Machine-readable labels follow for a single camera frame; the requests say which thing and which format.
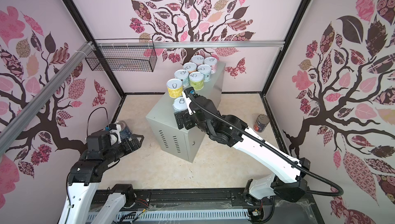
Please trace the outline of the green labelled can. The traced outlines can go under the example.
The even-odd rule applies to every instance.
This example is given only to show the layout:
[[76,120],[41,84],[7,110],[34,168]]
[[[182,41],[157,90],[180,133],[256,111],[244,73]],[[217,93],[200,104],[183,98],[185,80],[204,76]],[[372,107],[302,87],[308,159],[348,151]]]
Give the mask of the green labelled can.
[[202,90],[204,88],[204,75],[200,72],[192,72],[189,74],[190,87],[194,90]]

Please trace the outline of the yellow labelled can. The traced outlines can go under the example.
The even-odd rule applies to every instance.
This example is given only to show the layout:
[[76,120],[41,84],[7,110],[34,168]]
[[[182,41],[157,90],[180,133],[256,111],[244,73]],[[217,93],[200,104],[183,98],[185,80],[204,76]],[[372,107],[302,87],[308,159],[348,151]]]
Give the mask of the yellow labelled can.
[[166,83],[168,94],[171,98],[178,98],[183,93],[183,83],[181,80],[173,78]]

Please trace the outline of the tall blue labelled can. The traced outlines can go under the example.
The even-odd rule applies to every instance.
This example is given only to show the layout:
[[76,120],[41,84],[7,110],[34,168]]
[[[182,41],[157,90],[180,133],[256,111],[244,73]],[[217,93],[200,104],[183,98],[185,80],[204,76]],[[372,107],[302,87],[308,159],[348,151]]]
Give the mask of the tall blue labelled can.
[[117,124],[119,124],[121,127],[121,131],[119,132],[121,139],[129,139],[132,135],[132,132],[127,123],[125,121],[118,121]]

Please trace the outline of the small light blue can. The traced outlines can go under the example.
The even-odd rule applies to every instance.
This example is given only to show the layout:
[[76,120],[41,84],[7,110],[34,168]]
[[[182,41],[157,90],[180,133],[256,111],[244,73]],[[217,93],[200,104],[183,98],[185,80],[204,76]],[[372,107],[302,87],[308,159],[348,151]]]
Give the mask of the small light blue can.
[[174,77],[176,79],[179,79],[182,81],[183,83],[183,88],[186,89],[190,86],[190,82],[189,82],[189,72],[186,70],[177,70],[174,73]]

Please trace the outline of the pink white labelled can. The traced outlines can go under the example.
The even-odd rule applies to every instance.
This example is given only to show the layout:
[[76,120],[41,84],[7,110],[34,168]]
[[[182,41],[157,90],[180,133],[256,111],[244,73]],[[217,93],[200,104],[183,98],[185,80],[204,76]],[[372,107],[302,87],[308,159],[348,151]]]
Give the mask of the pink white labelled can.
[[211,67],[211,73],[215,74],[217,72],[218,60],[215,57],[207,57],[204,59],[204,63]]

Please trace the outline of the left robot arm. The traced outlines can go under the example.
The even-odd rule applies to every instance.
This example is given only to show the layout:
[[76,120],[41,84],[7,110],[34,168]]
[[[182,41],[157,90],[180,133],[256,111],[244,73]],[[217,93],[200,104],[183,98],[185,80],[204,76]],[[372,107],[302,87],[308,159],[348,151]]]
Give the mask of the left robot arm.
[[[59,219],[61,224],[84,224],[104,173],[120,159],[138,150],[143,135],[132,134],[120,139],[114,133],[101,130],[86,138],[87,150],[72,166],[66,180],[66,201]],[[95,224],[111,224],[122,208],[131,208],[136,194],[131,184],[116,184],[109,191],[105,205],[94,219]]]

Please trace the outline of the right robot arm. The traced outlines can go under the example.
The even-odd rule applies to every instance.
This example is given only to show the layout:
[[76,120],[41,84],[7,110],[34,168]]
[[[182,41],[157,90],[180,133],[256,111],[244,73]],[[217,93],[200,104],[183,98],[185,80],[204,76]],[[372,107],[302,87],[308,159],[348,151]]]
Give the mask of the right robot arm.
[[310,171],[310,161],[297,159],[261,138],[248,124],[234,115],[221,115],[213,102],[195,92],[184,93],[185,111],[175,115],[179,129],[198,128],[219,144],[241,151],[272,173],[250,180],[245,188],[247,201],[277,196],[297,202],[306,193],[340,197],[343,189],[336,183]]

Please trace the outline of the grey teal can front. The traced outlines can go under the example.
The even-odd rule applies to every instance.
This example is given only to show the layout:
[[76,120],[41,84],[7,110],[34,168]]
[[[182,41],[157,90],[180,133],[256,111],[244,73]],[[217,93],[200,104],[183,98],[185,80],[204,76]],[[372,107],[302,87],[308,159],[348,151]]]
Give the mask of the grey teal can front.
[[211,80],[211,66],[207,64],[201,64],[197,67],[197,71],[203,74],[204,76],[203,81],[205,83]]

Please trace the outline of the orange labelled can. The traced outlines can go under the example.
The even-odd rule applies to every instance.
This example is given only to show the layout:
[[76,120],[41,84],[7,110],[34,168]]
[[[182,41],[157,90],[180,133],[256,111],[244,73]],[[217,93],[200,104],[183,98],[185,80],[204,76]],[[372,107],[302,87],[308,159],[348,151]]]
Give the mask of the orange labelled can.
[[187,62],[183,65],[183,69],[188,73],[193,73],[197,71],[197,65],[193,62]]

